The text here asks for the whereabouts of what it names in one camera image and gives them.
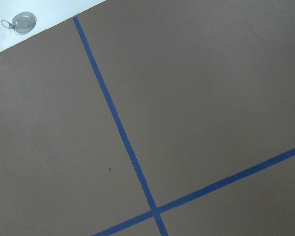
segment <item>white surface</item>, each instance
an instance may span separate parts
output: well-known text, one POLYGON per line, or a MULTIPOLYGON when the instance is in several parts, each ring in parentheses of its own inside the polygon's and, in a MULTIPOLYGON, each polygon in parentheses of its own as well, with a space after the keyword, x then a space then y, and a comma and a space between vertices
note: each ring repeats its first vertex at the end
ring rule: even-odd
POLYGON ((0 52, 30 38, 82 11, 96 6, 104 0, 5 0, 0 1, 0 52), (29 11, 37 17, 35 28, 24 35, 3 27, 1 20, 12 22, 17 14, 29 11))

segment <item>gray floor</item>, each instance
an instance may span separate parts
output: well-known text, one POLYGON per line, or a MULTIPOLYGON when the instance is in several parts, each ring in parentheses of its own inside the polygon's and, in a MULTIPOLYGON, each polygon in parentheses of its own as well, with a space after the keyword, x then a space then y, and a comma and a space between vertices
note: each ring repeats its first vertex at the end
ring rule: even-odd
MULTIPOLYGON (((107 0, 79 20, 157 206, 295 148, 295 1, 107 0)), ((149 211, 72 19, 0 53, 0 236, 149 211)), ((295 157, 163 213, 295 236, 295 157)), ((161 235, 150 218, 121 235, 161 235)))

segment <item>blue line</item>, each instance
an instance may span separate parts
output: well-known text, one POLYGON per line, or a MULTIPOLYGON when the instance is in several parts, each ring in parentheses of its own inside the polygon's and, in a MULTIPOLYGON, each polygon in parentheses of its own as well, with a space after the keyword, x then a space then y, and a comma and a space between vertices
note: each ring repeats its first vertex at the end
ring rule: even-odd
POLYGON ((73 17, 73 21, 75 23, 75 26, 77 28, 77 31, 78 31, 79 36, 81 38, 81 41, 83 43, 84 49, 85 49, 85 51, 86 51, 86 53, 88 55, 88 59, 89 59, 91 65, 92 65, 93 71, 94 71, 94 73, 95 73, 95 75, 97 77, 97 80, 99 82, 99 85, 100 85, 100 87, 102 89, 102 92, 104 94, 104 97, 106 99, 108 107, 109 107, 109 109, 110 109, 110 111, 112 113, 115 124, 116 124, 116 126, 118 128, 119 134, 120 134, 120 136, 122 138, 122 141, 124 143, 124 146, 125 146, 125 148, 126 148, 126 150, 128 152, 131 163, 132 163, 132 165, 134 167, 134 170, 135 170, 135 172, 136 172, 136 174, 138 176, 141 187, 142 187, 142 189, 144 191, 144 194, 145 194, 145 196, 147 198, 147 202, 149 204, 149 207, 151 208, 152 211, 154 211, 154 215, 155 215, 154 218, 155 218, 155 221, 156 221, 156 223, 157 223, 157 225, 159 227, 161 235, 162 236, 167 236, 168 234, 167 234, 165 225, 164 225, 164 223, 163 223, 163 221, 162 221, 162 219, 160 217, 160 214, 159 213, 155 214, 156 212, 158 212, 155 200, 154 200, 154 198, 152 196, 152 193, 151 193, 151 191, 150 191, 150 189, 148 187, 148 183, 147 183, 147 181, 146 181, 146 179, 145 179, 145 177, 143 175, 143 172, 142 172, 142 169, 141 169, 141 167, 139 165, 138 159, 137 159, 137 157, 136 157, 136 155, 135 155, 135 153, 134 153, 134 151, 132 149, 129 138, 128 138, 128 136, 127 136, 127 134, 126 134, 126 132, 124 130, 124 127, 123 127, 123 125, 121 123, 120 117, 119 117, 118 112, 117 112, 117 110, 115 108, 113 100, 112 100, 112 98, 111 98, 111 96, 109 94, 107 86, 106 86, 106 84, 104 82, 103 76, 102 76, 102 74, 101 74, 101 72, 100 72, 100 70, 98 68, 98 65, 97 65, 96 60, 94 58, 94 55, 93 55, 93 53, 91 51, 91 48, 90 48, 89 43, 87 41, 87 38, 85 37, 85 34, 83 32, 80 21, 79 21, 77 16, 73 17))
POLYGON ((138 215, 130 220, 127 220, 127 221, 124 221, 120 224, 112 226, 106 230, 103 230, 102 232, 96 233, 92 236, 108 236, 108 235, 111 235, 111 234, 116 233, 118 231, 124 230, 130 226, 136 225, 142 221, 150 219, 152 217, 153 217, 152 211, 149 211, 144 214, 138 215))
POLYGON ((252 175, 252 174, 254 174, 256 172, 264 170, 264 169, 266 169, 266 168, 268 168, 270 166, 273 166, 273 165, 275 165, 275 164, 277 164, 277 163, 279 163, 281 161, 287 160, 287 159, 289 159, 289 158, 291 158, 293 156, 295 156, 295 148, 292 149, 292 150, 289 150, 289 151, 287 151, 287 152, 285 152, 285 153, 283 153, 281 155, 273 157, 273 158, 271 158, 271 159, 269 159, 267 161, 264 161, 264 162, 262 162, 262 163, 260 163, 258 165, 250 167, 250 168, 248 168, 248 169, 246 169, 246 170, 244 170, 242 172, 239 172, 239 173, 237 173, 235 175, 232 175, 232 176, 227 177, 227 178, 225 178, 223 180, 220 180, 220 181, 218 181, 218 182, 216 182, 214 184, 211 184, 211 185, 209 185, 207 187, 204 187, 204 188, 202 188, 202 189, 200 189, 198 191, 195 191, 195 192, 190 193, 190 194, 188 194, 188 195, 186 195, 184 197, 178 198, 177 200, 174 200, 174 201, 172 201, 170 203, 162 205, 162 206, 160 206, 158 208, 158 210, 160 211, 160 213, 164 213, 164 212, 166 212, 168 210, 171 210, 171 209, 173 209, 175 207, 178 207, 178 206, 180 206, 182 204, 185 204, 185 203, 187 203, 189 201, 192 201, 192 200, 194 200, 196 198, 199 198, 199 197, 201 197, 201 196, 203 196, 205 194, 208 194, 208 193, 213 192, 213 191, 215 191, 215 190, 217 190, 219 188, 225 187, 226 185, 234 183, 234 182, 236 182, 236 181, 238 181, 238 180, 240 180, 242 178, 245 178, 245 177, 247 177, 249 175, 252 175))

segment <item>floor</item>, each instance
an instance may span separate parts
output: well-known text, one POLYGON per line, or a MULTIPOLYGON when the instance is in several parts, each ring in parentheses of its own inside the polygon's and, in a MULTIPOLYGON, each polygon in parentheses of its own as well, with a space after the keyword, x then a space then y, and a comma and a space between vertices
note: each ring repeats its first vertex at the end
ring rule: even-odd
POLYGON ((295 1, 107 0, 0 53, 0 236, 295 236, 295 1))

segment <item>pull tab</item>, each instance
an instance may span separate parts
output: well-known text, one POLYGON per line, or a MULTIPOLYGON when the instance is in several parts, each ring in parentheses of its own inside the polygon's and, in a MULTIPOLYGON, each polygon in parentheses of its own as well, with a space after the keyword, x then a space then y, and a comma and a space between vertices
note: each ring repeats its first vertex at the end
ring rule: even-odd
POLYGON ((14 29, 14 24, 12 24, 12 23, 10 23, 10 22, 8 22, 8 21, 6 21, 6 20, 2 20, 1 23, 2 23, 2 25, 3 25, 4 27, 6 27, 6 28, 8 28, 8 29, 14 29))

